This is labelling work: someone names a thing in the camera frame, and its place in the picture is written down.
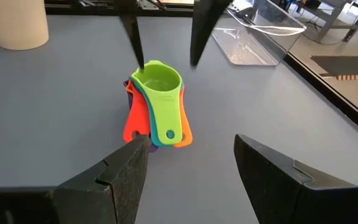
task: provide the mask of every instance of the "transparent plastic container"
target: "transparent plastic container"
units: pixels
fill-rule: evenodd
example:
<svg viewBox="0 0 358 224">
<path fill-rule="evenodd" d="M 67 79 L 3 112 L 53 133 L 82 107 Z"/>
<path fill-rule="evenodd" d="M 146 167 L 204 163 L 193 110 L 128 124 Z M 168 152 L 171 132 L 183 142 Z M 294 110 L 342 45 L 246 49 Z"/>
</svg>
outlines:
<svg viewBox="0 0 358 224">
<path fill-rule="evenodd" d="M 235 7 L 238 3 L 241 10 Z M 278 65 L 305 30 L 269 0 L 236 0 L 212 35 L 234 65 Z"/>
</svg>

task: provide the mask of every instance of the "stack of measuring cups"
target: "stack of measuring cups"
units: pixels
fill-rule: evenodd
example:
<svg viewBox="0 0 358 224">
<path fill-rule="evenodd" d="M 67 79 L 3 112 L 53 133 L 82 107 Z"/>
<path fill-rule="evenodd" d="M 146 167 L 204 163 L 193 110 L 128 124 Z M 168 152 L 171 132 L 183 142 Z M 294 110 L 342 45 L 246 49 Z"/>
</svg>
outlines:
<svg viewBox="0 0 358 224">
<path fill-rule="evenodd" d="M 124 82 L 130 112 L 123 139 L 130 142 L 138 134 L 150 135 L 154 152 L 161 146 L 184 147 L 192 133 L 184 110 L 184 83 L 180 74 L 160 61 L 152 60 Z"/>
</svg>

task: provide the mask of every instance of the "green measuring cup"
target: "green measuring cup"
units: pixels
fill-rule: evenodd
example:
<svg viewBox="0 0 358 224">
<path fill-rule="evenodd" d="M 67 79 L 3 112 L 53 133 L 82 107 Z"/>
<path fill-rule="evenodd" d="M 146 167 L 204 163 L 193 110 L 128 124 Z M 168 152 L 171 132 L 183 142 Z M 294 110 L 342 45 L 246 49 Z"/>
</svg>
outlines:
<svg viewBox="0 0 358 224">
<path fill-rule="evenodd" d="M 143 90 L 154 113 L 158 140 L 172 145 L 182 140 L 180 90 L 182 79 L 175 69 L 160 61 L 144 64 L 144 71 L 137 69 L 131 79 Z"/>
</svg>

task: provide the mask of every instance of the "floor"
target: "floor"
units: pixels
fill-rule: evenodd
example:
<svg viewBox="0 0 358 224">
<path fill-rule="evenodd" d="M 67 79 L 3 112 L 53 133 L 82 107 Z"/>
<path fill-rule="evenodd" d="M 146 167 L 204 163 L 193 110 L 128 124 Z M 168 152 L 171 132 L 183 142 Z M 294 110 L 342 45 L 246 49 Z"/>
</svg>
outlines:
<svg viewBox="0 0 358 224">
<path fill-rule="evenodd" d="M 320 8 L 330 10 L 329 6 L 322 5 Z M 300 14 L 296 13 L 295 8 L 291 6 L 290 13 L 297 17 L 299 21 L 305 23 L 310 19 L 315 21 L 317 18 L 308 12 L 302 12 Z M 348 7 L 345 7 L 342 14 L 339 16 L 340 20 L 352 24 L 356 15 L 358 15 L 358 9 L 351 7 L 350 10 Z M 318 20 L 317 24 L 323 25 L 323 21 Z M 314 38 L 316 31 L 312 25 L 307 25 L 308 29 L 302 35 L 298 41 L 295 43 L 291 49 L 291 53 L 302 60 L 310 69 L 316 73 L 326 73 L 318 64 L 310 59 L 312 55 L 349 55 L 355 56 L 358 55 L 358 32 L 355 36 L 348 42 L 341 42 L 341 39 L 346 35 L 348 30 L 342 29 L 333 29 L 330 30 L 327 36 L 323 39 L 323 44 L 317 44 L 309 38 Z M 336 78 L 324 78 L 324 80 L 335 88 L 340 94 L 345 96 L 349 101 L 355 104 L 358 107 L 358 80 L 337 80 Z"/>
</svg>

